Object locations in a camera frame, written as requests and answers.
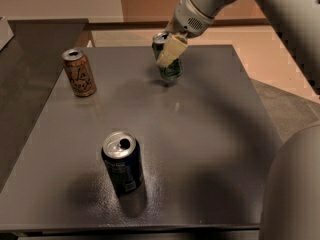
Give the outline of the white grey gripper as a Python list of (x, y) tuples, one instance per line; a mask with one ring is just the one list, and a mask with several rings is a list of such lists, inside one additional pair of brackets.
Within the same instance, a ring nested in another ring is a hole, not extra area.
[(157, 58), (157, 65), (163, 68), (169, 67), (187, 49), (187, 38), (202, 35), (212, 22), (213, 19), (199, 11), (192, 0), (179, 0), (172, 19), (165, 28), (170, 34)]

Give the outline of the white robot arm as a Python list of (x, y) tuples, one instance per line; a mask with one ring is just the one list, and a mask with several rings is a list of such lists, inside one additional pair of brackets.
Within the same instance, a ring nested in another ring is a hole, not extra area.
[[(157, 64), (168, 66), (236, 0), (179, 0)], [(320, 0), (254, 0), (287, 50), (293, 74), (277, 86), (313, 100), (320, 91)], [(289, 137), (275, 155), (264, 190), (259, 240), (320, 240), (320, 123)]]

